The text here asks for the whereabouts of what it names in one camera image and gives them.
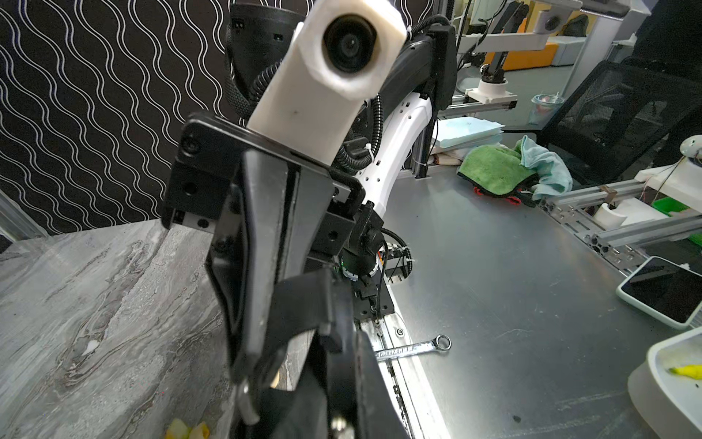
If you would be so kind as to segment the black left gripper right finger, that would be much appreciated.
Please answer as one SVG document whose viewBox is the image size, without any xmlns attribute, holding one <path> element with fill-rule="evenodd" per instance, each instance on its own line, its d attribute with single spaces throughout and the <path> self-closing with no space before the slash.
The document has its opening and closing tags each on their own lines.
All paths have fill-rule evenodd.
<svg viewBox="0 0 702 439">
<path fill-rule="evenodd" d="M 328 356 L 328 436 L 406 438 L 369 337 L 354 330 Z"/>
</svg>

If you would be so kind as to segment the yellow green white towel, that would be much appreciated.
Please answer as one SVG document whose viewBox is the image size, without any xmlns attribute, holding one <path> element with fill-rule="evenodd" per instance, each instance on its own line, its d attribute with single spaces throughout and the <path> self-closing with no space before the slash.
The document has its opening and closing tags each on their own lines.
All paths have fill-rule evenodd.
<svg viewBox="0 0 702 439">
<path fill-rule="evenodd" d="M 165 439 L 209 439 L 210 429 L 205 422 L 189 427 L 180 419 L 174 419 L 166 429 Z"/>
</svg>

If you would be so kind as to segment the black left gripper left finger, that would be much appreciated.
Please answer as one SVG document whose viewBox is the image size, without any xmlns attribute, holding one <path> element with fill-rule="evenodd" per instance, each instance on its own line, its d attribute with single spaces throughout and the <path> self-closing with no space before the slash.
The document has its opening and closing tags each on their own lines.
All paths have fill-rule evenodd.
<svg viewBox="0 0 702 439">
<path fill-rule="evenodd" d="M 268 389 L 260 399 L 261 420 L 241 426 L 241 438 L 327 438 L 327 399 L 317 384 L 301 391 Z"/>
</svg>

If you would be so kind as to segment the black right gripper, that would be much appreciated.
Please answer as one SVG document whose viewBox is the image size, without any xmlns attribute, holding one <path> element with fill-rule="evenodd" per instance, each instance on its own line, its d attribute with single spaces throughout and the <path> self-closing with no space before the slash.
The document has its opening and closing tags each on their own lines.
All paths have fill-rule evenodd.
<svg viewBox="0 0 702 439">
<path fill-rule="evenodd" d="M 211 113 L 183 126 L 161 221 L 212 236 L 205 265 L 238 384 L 274 372 L 276 285 L 341 254 L 371 264 L 382 225 L 351 175 Z"/>
</svg>

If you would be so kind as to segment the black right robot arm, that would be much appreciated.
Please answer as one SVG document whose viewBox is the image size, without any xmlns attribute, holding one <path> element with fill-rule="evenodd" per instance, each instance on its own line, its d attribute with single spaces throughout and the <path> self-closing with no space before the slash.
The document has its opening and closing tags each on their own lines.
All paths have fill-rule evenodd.
<svg viewBox="0 0 702 439">
<path fill-rule="evenodd" d="M 266 384 L 291 338 L 393 312 L 389 193 L 448 107 L 454 31 L 405 27 L 388 1 L 321 1 L 306 15 L 231 3 L 227 98 L 240 122 L 194 113 L 162 223 L 204 230 L 232 380 Z"/>
</svg>

